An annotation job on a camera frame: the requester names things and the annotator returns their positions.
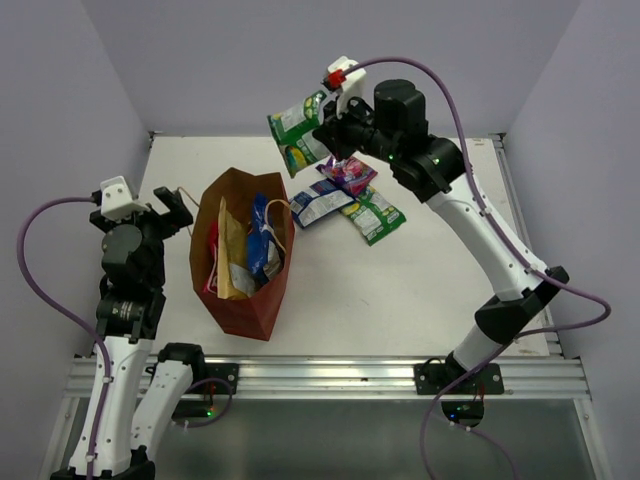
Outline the tan popcorn chips bag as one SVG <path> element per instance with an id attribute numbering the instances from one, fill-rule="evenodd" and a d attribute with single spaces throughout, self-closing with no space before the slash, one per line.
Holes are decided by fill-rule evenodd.
<path id="1" fill-rule="evenodd" d="M 221 198 L 219 213 L 218 297 L 244 300 L 256 292 L 256 281 L 248 268 L 248 226 L 233 217 Z"/>

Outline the red paper bag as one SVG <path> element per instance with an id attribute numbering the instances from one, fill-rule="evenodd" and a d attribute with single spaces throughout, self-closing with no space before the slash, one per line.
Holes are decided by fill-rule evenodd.
<path id="1" fill-rule="evenodd" d="M 230 168 L 198 204 L 189 264 L 193 290 L 222 331 L 267 341 L 283 301 L 295 236 L 279 173 Z"/>

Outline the pink Real chips bag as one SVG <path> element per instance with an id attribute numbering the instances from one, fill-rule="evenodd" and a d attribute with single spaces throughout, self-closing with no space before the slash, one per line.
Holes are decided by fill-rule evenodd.
<path id="1" fill-rule="evenodd" d="M 213 221 L 207 238 L 208 253 L 211 257 L 211 268 L 203 286 L 205 293 L 218 294 L 218 255 L 219 255 L 219 226 Z"/>

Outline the small green snack packet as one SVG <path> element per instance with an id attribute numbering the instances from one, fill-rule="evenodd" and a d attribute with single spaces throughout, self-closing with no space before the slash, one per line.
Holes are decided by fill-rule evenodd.
<path id="1" fill-rule="evenodd" d="M 293 107 L 267 116 L 271 136 L 290 178 L 330 155 L 313 136 L 321 126 L 321 107 L 326 98 L 326 92 L 318 90 Z"/>

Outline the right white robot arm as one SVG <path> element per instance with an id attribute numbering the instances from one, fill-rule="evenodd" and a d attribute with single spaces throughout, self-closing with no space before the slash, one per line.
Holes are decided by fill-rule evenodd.
<path id="1" fill-rule="evenodd" d="M 461 146 L 428 131 L 426 98 L 408 80 L 386 80 L 368 105 L 347 83 L 330 85 L 313 136 L 340 158 L 355 152 L 385 161 L 394 179 L 435 212 L 457 235 L 487 276 L 493 296 L 475 312 L 475 324 L 443 364 L 425 364 L 432 382 L 468 392 L 481 380 L 479 366 L 508 346 L 557 295 L 569 276 L 533 254 L 469 183 Z"/>

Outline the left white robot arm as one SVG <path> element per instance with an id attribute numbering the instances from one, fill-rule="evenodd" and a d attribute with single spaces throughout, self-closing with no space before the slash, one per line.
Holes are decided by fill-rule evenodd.
<path id="1" fill-rule="evenodd" d="M 100 185 L 100 208 L 90 216 L 104 234 L 94 383 L 80 438 L 55 479 L 154 478 L 180 397 L 207 383 L 201 348 L 171 344 L 140 390 L 166 301 L 164 242 L 193 222 L 179 192 L 158 187 L 154 194 L 167 212 L 141 202 L 122 177 Z"/>

